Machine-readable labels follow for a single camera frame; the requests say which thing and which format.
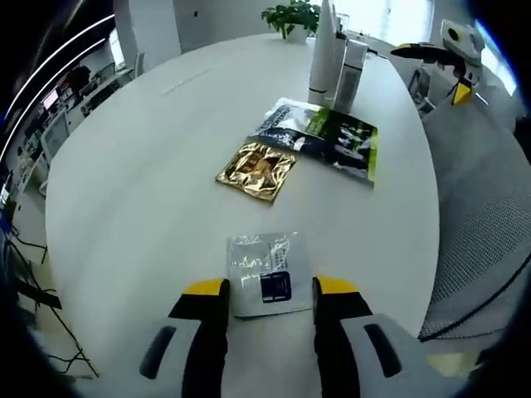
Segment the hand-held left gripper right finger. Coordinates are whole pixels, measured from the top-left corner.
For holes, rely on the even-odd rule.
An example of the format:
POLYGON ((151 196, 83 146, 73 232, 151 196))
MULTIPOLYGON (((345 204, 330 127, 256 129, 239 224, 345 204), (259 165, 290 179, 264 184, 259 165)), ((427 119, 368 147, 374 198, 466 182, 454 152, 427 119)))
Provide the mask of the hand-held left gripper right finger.
POLYGON ((420 397, 417 340, 372 312, 353 284, 313 277, 314 352, 323 397, 420 397))

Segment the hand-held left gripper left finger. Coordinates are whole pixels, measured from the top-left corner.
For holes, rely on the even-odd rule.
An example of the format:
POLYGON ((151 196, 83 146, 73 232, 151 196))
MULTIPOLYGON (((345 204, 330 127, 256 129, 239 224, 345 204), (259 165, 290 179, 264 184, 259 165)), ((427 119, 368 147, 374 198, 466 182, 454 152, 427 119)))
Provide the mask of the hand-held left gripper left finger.
POLYGON ((186 288, 145 350, 139 374, 155 381, 173 367, 178 397, 219 397, 228 352, 230 283, 207 279, 186 288))

